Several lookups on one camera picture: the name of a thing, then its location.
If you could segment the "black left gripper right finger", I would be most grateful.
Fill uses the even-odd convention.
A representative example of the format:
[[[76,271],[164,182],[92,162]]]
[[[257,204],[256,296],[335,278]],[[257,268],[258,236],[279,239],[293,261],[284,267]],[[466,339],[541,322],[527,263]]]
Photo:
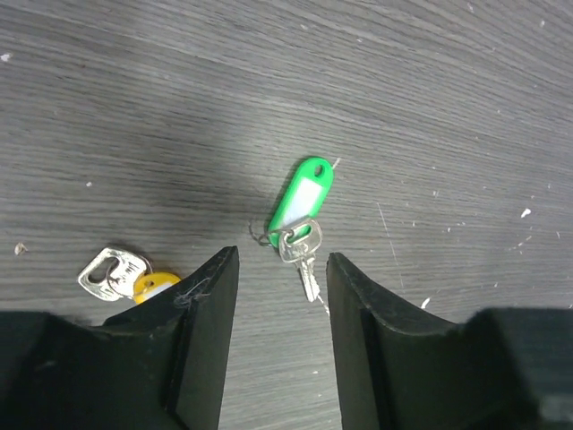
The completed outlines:
[[[453,323],[327,265],[345,429],[569,429],[572,313],[487,308]]]

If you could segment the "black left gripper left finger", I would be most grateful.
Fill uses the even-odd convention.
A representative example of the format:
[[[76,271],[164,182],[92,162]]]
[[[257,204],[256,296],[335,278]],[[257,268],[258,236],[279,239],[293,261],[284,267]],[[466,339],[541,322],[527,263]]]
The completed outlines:
[[[2,312],[2,428],[217,428],[238,280],[227,246],[99,326]]]

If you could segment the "green tagged single key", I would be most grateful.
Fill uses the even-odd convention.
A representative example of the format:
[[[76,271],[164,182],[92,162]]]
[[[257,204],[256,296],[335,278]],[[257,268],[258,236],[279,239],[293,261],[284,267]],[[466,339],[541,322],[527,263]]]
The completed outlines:
[[[326,159],[303,160],[278,199],[266,230],[252,234],[258,245],[274,248],[282,262],[295,266],[311,303],[321,294],[314,274],[316,252],[323,240],[317,215],[333,182],[334,168]]]

